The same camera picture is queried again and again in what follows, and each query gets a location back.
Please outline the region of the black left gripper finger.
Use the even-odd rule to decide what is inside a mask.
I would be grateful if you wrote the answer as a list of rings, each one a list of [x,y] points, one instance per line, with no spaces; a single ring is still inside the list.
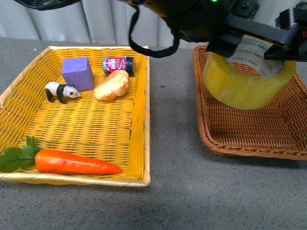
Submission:
[[[307,24],[295,23],[290,27],[283,28],[286,32],[281,38],[281,45],[274,42],[273,45],[265,52],[266,60],[276,61],[306,61],[307,60]]]

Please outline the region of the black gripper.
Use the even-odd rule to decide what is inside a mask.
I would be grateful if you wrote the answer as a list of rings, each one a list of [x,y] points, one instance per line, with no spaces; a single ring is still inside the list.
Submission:
[[[145,0],[143,5],[186,40],[207,42],[214,35],[207,51],[225,58],[234,55],[245,35],[272,45],[281,45],[286,35],[280,28],[248,20],[260,7],[257,0]]]

